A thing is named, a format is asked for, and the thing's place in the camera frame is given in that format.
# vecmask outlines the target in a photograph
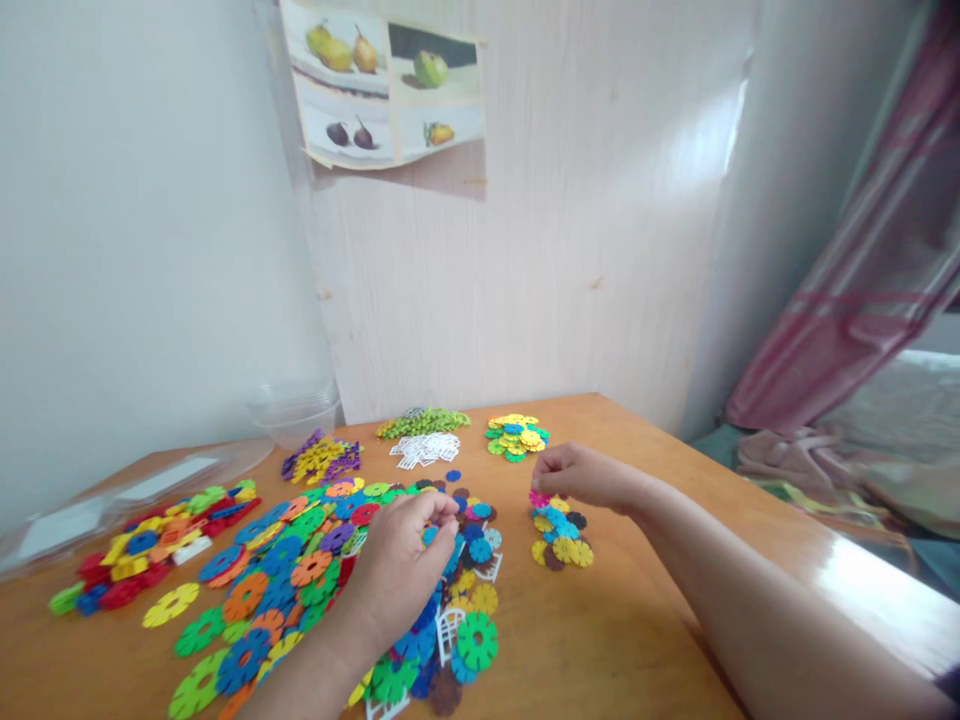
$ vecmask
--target wooden wall panel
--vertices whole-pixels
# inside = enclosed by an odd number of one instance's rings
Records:
[[[350,423],[599,390],[679,429],[759,0],[367,0],[486,40],[485,143],[380,173],[300,147],[256,0]]]

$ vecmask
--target poster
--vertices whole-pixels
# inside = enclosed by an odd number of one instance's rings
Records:
[[[477,43],[311,0],[281,0],[304,149],[381,170],[483,138]]]

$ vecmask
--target green apple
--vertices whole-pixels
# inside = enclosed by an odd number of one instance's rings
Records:
[[[426,88],[438,88],[447,81],[447,62],[439,55],[421,50],[413,59],[417,81]]]

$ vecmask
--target hand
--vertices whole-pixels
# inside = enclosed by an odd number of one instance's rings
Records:
[[[537,492],[571,495],[588,505],[632,515],[656,478],[577,443],[544,450],[533,468]]]
[[[377,656],[410,630],[436,589],[455,547],[458,510],[445,494],[422,492],[398,497],[374,515],[357,566],[331,612],[341,610],[344,622],[358,623]],[[424,548],[420,535],[428,522],[440,529]]]

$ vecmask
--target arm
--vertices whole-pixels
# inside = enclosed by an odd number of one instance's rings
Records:
[[[453,554],[456,502],[397,498],[376,514],[350,582],[312,633],[243,706],[241,720],[332,720],[374,663],[416,622]],[[440,526],[429,548],[420,534]]]
[[[758,720],[938,720],[955,712],[933,685],[672,486],[567,444],[541,454],[533,487],[633,519]]]

